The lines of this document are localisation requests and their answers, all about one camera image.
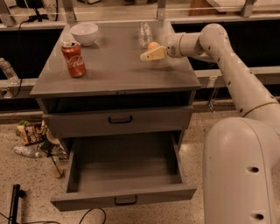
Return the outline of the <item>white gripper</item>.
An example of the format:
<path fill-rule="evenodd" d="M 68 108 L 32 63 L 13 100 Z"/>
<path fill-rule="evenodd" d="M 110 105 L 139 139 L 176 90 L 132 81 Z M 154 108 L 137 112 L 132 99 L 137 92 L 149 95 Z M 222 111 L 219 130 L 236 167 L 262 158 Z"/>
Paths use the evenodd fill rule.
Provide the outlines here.
<path fill-rule="evenodd" d="M 164 46 L 160 45 L 142 53 L 140 60 L 153 61 L 161 60 L 168 54 L 172 58 L 181 58 L 180 42 L 184 33 L 170 33 L 165 37 Z"/>

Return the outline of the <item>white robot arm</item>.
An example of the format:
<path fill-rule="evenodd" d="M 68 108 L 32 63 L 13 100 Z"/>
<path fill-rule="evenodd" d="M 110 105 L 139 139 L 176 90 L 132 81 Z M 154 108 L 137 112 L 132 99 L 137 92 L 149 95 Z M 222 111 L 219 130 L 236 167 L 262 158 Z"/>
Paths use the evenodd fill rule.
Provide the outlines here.
<path fill-rule="evenodd" d="M 272 170 L 280 161 L 280 103 L 208 24 L 150 43 L 143 61 L 192 57 L 217 64 L 239 115 L 217 122 L 203 150 L 205 224 L 277 224 Z"/>

